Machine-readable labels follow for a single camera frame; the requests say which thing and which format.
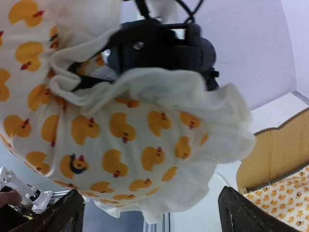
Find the white fabric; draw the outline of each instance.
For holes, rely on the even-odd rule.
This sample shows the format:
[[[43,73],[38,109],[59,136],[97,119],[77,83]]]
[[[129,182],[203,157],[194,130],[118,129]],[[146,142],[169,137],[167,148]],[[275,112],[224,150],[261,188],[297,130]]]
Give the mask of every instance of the white fabric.
[[[115,12],[113,10],[119,7],[120,0],[106,0],[105,7],[100,7],[100,15],[111,20],[102,21],[104,33],[96,38],[94,38],[95,34],[89,32],[91,30],[86,23],[81,22],[82,31],[77,30],[79,21],[75,21],[76,17],[71,18],[71,21],[64,19],[70,17],[72,12],[84,12],[82,21],[86,21],[88,17],[94,17],[96,14],[89,14],[92,10],[98,13],[96,9],[100,6],[99,1],[96,4],[88,2],[86,4],[81,0],[76,2],[72,0],[63,1],[57,5],[57,1],[38,0],[36,1],[38,9],[34,12],[44,10],[43,16],[38,16],[42,17],[42,22],[37,25],[30,22],[31,27],[27,26],[23,19],[10,22],[8,14],[12,7],[26,1],[34,2],[33,0],[12,0],[2,3],[0,10],[0,31],[4,31],[0,46],[0,71],[5,77],[0,79],[0,87],[4,90],[8,88],[10,92],[8,98],[1,98],[0,131],[6,146],[31,168],[69,188],[78,187],[82,194],[98,194],[101,197],[105,193],[90,190],[89,187],[93,184],[90,181],[98,182],[98,179],[95,180],[98,176],[103,178],[102,181],[108,178],[110,186],[113,186],[115,191],[124,190],[124,186],[129,186],[133,179],[140,179],[141,175],[145,176],[138,160],[140,151],[144,149],[146,143],[149,142],[154,147],[156,143],[162,143],[163,150],[168,151],[166,156],[174,159],[164,163],[165,169],[157,168],[155,172],[149,174],[151,179],[156,179],[151,190],[160,187],[158,192],[146,198],[145,194],[148,191],[137,192],[137,201],[123,208],[114,208],[110,204],[96,202],[97,206],[114,217],[119,217],[123,211],[141,210],[148,223],[156,223],[161,219],[162,213],[180,212],[200,201],[207,194],[207,183],[216,163],[232,162],[249,155],[255,141],[254,136],[247,131],[250,113],[233,85],[222,87],[218,91],[205,92],[204,81],[198,73],[171,72],[155,68],[130,70],[121,75],[113,85],[100,83],[87,91],[70,92],[78,85],[80,78],[68,72],[67,68],[75,61],[88,60],[118,30],[120,10]],[[51,48],[50,41],[54,26],[58,26],[60,43],[59,48],[56,49]],[[37,46],[40,44],[39,47],[43,48],[43,52],[33,57],[36,49],[32,44],[26,50],[22,50],[23,56],[19,59],[19,56],[16,56],[19,53],[18,49],[28,42],[34,42]],[[34,69],[36,65],[34,58],[40,61],[37,69]],[[52,79],[48,78],[50,68],[56,74]],[[43,92],[41,91],[37,98],[31,97],[31,93],[39,85],[46,85]],[[41,98],[45,99],[45,93],[46,96],[50,93],[50,97],[47,97],[48,102],[41,100]],[[129,109],[115,100],[119,97],[139,101],[140,107]],[[171,115],[170,117],[173,117],[172,121],[175,125],[172,130],[164,133],[164,136],[157,140],[149,135],[151,133],[147,123],[141,123],[143,120],[147,121],[145,118],[151,110],[167,112]],[[132,171],[127,182],[120,183],[110,175],[106,175],[101,167],[102,155],[110,149],[109,147],[115,149],[125,147],[121,140],[110,135],[109,122],[116,111],[125,112],[128,115],[128,121],[144,135],[131,146],[134,152],[124,149],[122,159],[127,161],[128,166],[135,165],[136,169]],[[180,121],[180,112],[186,112],[200,120],[201,125],[198,130],[189,130],[188,126]],[[50,130],[55,133],[54,141],[49,141],[43,135],[44,125],[51,125],[46,124],[50,116],[58,118]],[[98,138],[87,138],[82,145],[72,138],[73,120],[78,116],[89,118],[90,124],[94,124],[91,118],[96,119],[100,127]],[[192,155],[185,162],[176,159],[174,155],[175,143],[183,133],[188,135],[192,146]],[[208,135],[209,139],[200,146],[204,135]],[[61,170],[62,159],[72,153],[77,153],[78,156],[82,154],[86,161],[89,161],[91,168],[85,174],[68,177],[70,175],[65,175]],[[158,175],[165,173],[167,167],[171,165],[179,168],[177,175],[169,182],[162,183]]]

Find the screw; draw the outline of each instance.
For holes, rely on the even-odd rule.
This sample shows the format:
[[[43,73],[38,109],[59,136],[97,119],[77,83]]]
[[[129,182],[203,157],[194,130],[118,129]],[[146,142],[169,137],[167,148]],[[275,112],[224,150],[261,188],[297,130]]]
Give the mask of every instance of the screw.
[[[111,55],[111,51],[110,49],[107,49],[104,51],[104,55],[106,55],[107,57],[109,57]]]
[[[135,44],[133,44],[133,48],[137,51],[141,50],[143,47],[144,47],[143,42],[136,42]]]

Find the red beak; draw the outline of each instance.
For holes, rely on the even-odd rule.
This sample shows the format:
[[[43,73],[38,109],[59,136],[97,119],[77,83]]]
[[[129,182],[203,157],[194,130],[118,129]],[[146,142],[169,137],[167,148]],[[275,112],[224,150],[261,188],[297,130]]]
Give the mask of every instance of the red beak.
[[[124,142],[124,144],[127,144],[127,137],[123,137],[122,141]]]
[[[34,17],[39,17],[39,16],[42,16],[44,14],[44,11],[38,11]]]
[[[85,161],[84,156],[80,156],[78,160],[79,160],[80,162],[84,162],[84,161]]]
[[[95,119],[93,117],[89,118],[90,123],[95,123]]]
[[[28,64],[23,64],[20,68],[20,70],[26,70],[29,67]]]

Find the duck print cloth in box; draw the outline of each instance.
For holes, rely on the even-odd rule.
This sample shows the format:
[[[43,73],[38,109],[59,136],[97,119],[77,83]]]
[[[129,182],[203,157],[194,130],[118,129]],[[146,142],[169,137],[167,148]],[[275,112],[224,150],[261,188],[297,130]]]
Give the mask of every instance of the duck print cloth in box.
[[[278,220],[309,232],[309,166],[245,197]]]
[[[63,29],[52,2],[10,0],[0,10],[0,133],[29,168],[114,217],[140,210],[156,223],[199,202],[216,163],[251,152],[240,94],[232,85],[205,92],[195,72],[135,69],[113,85],[71,92],[79,77],[67,68],[83,62],[78,73],[90,75],[104,67],[92,56],[117,28],[95,39]],[[110,8],[121,1],[104,4],[100,15],[118,22]]]

